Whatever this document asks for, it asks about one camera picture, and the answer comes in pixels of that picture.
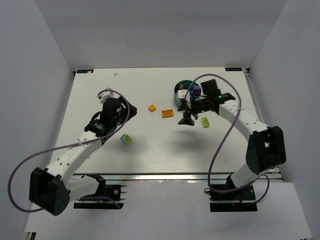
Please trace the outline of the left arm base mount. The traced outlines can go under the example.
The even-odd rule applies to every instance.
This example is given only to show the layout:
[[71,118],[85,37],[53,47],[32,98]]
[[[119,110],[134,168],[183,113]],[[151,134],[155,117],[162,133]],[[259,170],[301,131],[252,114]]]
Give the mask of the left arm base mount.
[[74,209],[85,210],[121,210],[126,199],[127,186],[107,181],[98,174],[82,175],[81,180],[97,183],[94,193],[86,194],[74,201]]

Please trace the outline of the lime green lego brick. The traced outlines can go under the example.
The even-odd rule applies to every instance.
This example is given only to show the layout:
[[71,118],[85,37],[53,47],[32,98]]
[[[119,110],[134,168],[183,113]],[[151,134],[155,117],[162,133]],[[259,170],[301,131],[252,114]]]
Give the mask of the lime green lego brick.
[[123,134],[121,137],[120,137],[120,140],[126,144],[126,145],[130,145],[132,143],[132,139],[129,135],[127,134]]

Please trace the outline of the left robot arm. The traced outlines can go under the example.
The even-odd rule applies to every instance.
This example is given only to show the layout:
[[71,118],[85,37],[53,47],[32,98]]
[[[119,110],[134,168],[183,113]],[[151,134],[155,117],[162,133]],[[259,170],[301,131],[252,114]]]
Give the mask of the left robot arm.
[[94,173],[72,180],[78,168],[123,125],[137,114],[137,108],[123,97],[108,98],[82,132],[79,143],[69,147],[44,169],[35,168],[30,175],[29,200],[51,213],[60,215],[74,200],[106,199],[105,179]]

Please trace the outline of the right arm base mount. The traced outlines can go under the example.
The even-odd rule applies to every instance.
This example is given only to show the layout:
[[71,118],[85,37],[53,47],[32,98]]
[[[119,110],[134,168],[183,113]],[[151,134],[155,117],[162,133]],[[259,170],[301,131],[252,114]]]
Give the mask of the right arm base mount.
[[205,188],[203,191],[205,194],[209,195],[209,206],[212,213],[258,211],[256,195],[252,185],[228,193],[215,192],[209,187]]

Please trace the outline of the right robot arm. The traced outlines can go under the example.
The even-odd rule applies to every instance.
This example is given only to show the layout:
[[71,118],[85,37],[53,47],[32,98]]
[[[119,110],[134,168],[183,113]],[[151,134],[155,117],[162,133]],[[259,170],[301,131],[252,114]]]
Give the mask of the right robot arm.
[[192,99],[188,89],[177,91],[178,110],[183,112],[179,125],[194,126],[199,114],[215,112],[247,141],[245,163],[228,176],[223,190],[211,188],[212,192],[230,194],[241,191],[267,171],[286,162],[284,133],[279,126],[270,127],[249,114],[242,108],[240,98],[221,93],[214,79],[201,83],[201,87],[204,97],[200,100]]

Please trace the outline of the purple orange lego stack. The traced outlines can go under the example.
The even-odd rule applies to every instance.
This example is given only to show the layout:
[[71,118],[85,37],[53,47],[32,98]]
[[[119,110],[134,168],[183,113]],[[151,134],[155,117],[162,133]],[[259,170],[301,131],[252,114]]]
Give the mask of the purple orange lego stack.
[[196,98],[199,97],[201,95],[201,87],[198,85],[195,85],[193,87],[193,91],[192,91],[193,96],[195,96]]

